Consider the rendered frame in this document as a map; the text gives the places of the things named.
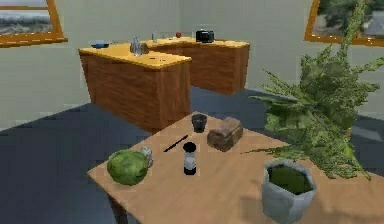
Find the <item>black capped saltshaker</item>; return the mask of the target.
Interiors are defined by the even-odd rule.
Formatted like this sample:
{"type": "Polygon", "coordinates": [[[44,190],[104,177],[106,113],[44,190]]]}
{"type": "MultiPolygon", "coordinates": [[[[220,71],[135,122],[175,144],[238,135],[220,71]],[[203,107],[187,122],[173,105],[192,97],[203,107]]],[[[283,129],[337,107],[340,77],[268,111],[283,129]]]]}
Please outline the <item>black capped saltshaker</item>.
{"type": "Polygon", "coordinates": [[[196,145],[193,142],[186,142],[183,145],[183,150],[185,152],[184,158],[184,174],[185,175],[195,175],[196,174],[196,164],[195,164],[195,151],[196,145]]]}

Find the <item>black cup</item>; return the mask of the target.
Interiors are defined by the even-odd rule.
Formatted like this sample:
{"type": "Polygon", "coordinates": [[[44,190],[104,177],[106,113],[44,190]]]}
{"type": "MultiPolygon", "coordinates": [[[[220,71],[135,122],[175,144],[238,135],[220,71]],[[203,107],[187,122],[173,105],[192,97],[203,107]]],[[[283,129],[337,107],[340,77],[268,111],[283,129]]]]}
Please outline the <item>black cup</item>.
{"type": "Polygon", "coordinates": [[[196,133],[203,133],[207,123],[207,116],[203,114],[194,114],[191,122],[196,133]]]}

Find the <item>brown bread loaf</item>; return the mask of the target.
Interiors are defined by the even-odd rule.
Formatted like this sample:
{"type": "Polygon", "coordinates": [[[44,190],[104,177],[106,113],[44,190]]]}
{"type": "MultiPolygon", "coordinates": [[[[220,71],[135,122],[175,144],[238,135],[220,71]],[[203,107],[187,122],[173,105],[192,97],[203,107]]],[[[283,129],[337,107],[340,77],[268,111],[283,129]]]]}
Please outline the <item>brown bread loaf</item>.
{"type": "Polygon", "coordinates": [[[232,117],[226,117],[218,127],[207,135],[207,144],[221,152],[229,151],[243,136],[241,122],[232,117]]]}

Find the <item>wooden counter yellow top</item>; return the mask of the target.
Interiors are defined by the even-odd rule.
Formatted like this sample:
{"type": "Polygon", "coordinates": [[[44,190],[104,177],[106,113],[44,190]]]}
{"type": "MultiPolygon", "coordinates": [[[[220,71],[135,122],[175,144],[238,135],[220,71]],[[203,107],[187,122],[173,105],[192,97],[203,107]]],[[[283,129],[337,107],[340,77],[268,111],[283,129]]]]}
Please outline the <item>wooden counter yellow top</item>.
{"type": "Polygon", "coordinates": [[[150,50],[191,57],[191,85],[225,95],[244,90],[250,44],[232,40],[197,42],[192,37],[146,41],[150,50]]]}
{"type": "Polygon", "coordinates": [[[190,57],[136,56],[128,44],[78,53],[91,102],[100,108],[152,134],[190,114],[190,57]]]}

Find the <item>small grey white shaker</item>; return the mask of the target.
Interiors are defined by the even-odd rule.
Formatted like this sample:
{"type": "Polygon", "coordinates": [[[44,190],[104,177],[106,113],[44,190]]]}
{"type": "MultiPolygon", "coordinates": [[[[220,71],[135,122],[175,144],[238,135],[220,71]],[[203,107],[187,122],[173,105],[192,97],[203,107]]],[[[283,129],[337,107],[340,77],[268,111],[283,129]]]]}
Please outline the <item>small grey white shaker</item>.
{"type": "Polygon", "coordinates": [[[140,152],[146,156],[147,166],[151,167],[153,165],[152,149],[147,146],[143,146],[140,149],[140,152]]]}

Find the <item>black coffee machine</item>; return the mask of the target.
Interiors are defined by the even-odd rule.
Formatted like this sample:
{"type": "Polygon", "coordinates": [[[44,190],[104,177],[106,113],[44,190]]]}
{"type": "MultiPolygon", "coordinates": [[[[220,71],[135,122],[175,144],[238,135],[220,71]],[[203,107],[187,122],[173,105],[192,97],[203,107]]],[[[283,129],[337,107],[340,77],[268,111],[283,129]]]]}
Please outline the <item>black coffee machine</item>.
{"type": "Polygon", "coordinates": [[[195,39],[201,43],[212,43],[214,41],[214,32],[209,30],[198,30],[195,39]]]}

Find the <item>green lettuce head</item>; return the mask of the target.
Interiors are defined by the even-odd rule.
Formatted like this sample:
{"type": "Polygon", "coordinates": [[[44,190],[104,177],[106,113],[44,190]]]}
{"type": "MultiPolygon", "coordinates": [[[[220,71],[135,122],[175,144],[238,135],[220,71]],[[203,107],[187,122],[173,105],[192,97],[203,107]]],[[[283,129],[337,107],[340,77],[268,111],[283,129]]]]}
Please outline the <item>green lettuce head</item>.
{"type": "Polygon", "coordinates": [[[146,156],[139,151],[120,150],[107,161],[107,172],[112,179],[122,185],[133,186],[140,183],[148,171],[146,156]]]}

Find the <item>clear glass bottle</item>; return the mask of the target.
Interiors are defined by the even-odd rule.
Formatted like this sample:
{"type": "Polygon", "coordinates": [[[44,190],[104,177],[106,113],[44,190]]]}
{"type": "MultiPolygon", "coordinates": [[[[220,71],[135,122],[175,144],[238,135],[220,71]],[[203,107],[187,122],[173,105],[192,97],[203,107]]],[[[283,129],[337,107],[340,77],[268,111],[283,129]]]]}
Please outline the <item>clear glass bottle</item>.
{"type": "Polygon", "coordinates": [[[141,43],[139,42],[139,40],[136,36],[133,37],[133,40],[130,44],[130,52],[133,53],[135,56],[141,56],[142,55],[141,43]]]}

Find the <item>wooden dining table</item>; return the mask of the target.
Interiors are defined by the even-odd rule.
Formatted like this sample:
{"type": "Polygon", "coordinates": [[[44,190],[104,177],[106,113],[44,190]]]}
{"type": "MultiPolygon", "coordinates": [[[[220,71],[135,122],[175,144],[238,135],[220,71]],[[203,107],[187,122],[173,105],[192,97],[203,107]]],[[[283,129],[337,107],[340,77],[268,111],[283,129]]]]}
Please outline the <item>wooden dining table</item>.
{"type": "MultiPolygon", "coordinates": [[[[193,131],[187,116],[133,147],[150,147],[154,159],[139,184],[114,182],[106,163],[88,175],[141,224],[274,224],[261,206],[264,165],[273,160],[262,150],[282,144],[245,130],[231,150],[220,152],[207,145],[205,133],[193,131]],[[196,145],[195,175],[184,174],[186,142],[196,145]]],[[[309,169],[317,191],[297,224],[384,224],[383,177],[329,179],[311,161],[299,164],[309,169]]]]}

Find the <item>grey plant pot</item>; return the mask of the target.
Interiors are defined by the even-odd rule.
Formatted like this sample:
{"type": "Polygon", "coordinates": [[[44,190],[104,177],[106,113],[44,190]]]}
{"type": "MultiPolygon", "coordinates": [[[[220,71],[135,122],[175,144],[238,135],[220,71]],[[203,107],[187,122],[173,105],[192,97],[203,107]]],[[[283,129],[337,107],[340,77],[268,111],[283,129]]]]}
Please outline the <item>grey plant pot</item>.
{"type": "Polygon", "coordinates": [[[294,224],[311,204],[316,189],[307,168],[289,160],[268,163],[262,183],[263,212],[278,224],[294,224]]]}

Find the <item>green house plant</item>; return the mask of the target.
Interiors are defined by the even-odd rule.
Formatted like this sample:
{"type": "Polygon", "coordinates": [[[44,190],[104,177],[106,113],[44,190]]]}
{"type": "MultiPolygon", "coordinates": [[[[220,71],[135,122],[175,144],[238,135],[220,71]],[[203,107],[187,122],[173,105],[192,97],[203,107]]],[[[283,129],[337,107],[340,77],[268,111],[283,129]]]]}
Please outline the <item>green house plant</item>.
{"type": "Polygon", "coordinates": [[[380,88],[360,81],[359,75],[384,66],[384,56],[363,66],[353,67],[348,61],[349,46],[364,21],[367,3],[357,0],[336,54],[328,46],[315,57],[301,58],[299,84],[269,75],[271,83],[263,87],[269,94],[258,98],[268,106],[265,129],[290,144],[266,148],[265,153],[294,162],[309,159],[330,179],[371,177],[354,155],[347,134],[357,119],[357,108],[380,88]]]}

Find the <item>wooden framed window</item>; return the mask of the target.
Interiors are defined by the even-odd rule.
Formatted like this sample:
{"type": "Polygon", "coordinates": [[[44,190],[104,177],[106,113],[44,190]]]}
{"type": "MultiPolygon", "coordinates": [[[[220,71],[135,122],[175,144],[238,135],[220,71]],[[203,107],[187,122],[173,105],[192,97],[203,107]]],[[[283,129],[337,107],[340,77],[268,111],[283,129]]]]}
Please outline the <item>wooden framed window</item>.
{"type": "Polygon", "coordinates": [[[66,41],[55,0],[0,0],[0,48],[66,41]]]}
{"type": "MultiPolygon", "coordinates": [[[[312,0],[305,41],[340,43],[358,0],[312,0]]],[[[352,39],[353,45],[384,47],[384,0],[364,0],[364,18],[352,39]]]]}

